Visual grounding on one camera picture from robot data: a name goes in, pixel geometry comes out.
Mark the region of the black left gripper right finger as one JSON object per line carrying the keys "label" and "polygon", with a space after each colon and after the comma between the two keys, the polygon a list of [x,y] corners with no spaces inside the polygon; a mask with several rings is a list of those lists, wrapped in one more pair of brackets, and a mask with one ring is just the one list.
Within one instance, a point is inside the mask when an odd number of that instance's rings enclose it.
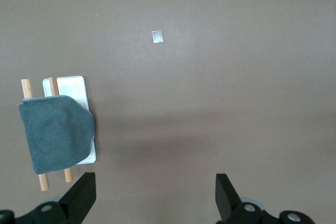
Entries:
{"label": "black left gripper right finger", "polygon": [[314,224],[309,216],[301,212],[286,210],[274,217],[253,202],[243,202],[226,174],[216,175],[215,201],[221,217],[218,223]]}

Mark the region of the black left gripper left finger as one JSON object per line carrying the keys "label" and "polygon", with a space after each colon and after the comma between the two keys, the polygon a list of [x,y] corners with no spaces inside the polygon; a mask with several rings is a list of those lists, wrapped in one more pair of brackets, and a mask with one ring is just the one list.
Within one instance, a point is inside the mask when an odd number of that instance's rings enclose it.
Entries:
{"label": "black left gripper left finger", "polygon": [[59,201],[45,202],[17,218],[13,211],[1,210],[1,223],[82,223],[95,201],[96,175],[84,173]]}

